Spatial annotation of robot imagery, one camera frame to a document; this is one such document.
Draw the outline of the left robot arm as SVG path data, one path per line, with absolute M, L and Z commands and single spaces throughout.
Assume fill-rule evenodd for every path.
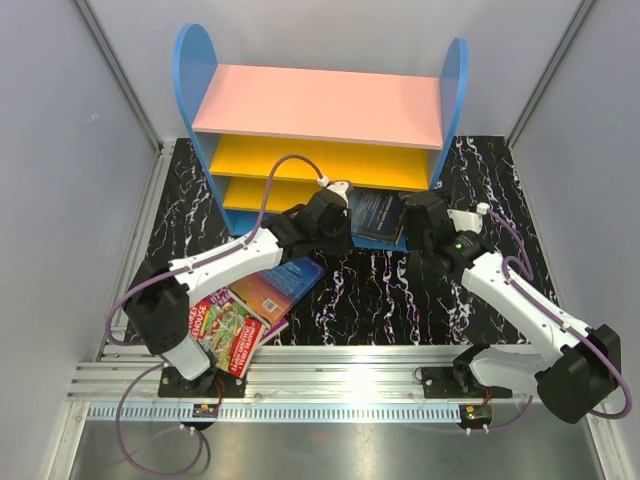
M 314 251 L 348 253 L 351 191 L 347 181 L 331 183 L 307 204 L 259 221 L 255 230 L 229 243 L 165 266 L 146 260 L 139 267 L 123 310 L 149 352 L 177 369 L 190 395 L 209 394 L 215 373 L 212 357 L 189 332 L 189 310 L 221 287 Z

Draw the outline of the Jane Eyre blue orange book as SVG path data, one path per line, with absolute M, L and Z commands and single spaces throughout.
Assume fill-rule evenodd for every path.
M 299 258 L 231 283 L 228 288 L 260 320 L 275 326 L 325 275 L 310 258 Z

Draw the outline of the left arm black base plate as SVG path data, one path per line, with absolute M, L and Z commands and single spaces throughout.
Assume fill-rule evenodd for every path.
M 243 398 L 246 379 L 211 367 L 195 380 L 187 380 L 171 366 L 162 369 L 158 396 L 161 398 Z

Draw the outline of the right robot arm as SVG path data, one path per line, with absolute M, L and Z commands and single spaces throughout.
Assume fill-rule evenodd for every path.
M 483 220 L 504 220 L 486 203 L 450 208 L 437 190 L 404 201 L 404 232 L 413 267 L 443 276 L 474 294 L 520 331 L 532 354 L 474 345 L 452 362 L 453 385 L 465 397 L 502 388 L 539 398 L 558 419 L 575 424 L 588 414 L 622 419 L 633 394 L 622 374 L 621 341 L 608 325 L 589 326 L 533 286 L 525 253 L 503 256 L 481 235 Z

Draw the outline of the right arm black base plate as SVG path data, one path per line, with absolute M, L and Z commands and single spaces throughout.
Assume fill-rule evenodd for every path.
M 458 372 L 453 366 L 418 367 L 413 372 L 414 380 L 422 389 L 425 399 L 510 399 L 510 389 L 486 387 L 472 376 Z

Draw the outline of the Nineteen Eighty-Four grey-blue book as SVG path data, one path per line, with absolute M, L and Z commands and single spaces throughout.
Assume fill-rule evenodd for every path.
M 351 233 L 385 245 L 397 245 L 403 231 L 405 205 L 399 192 L 355 188 L 349 195 Z

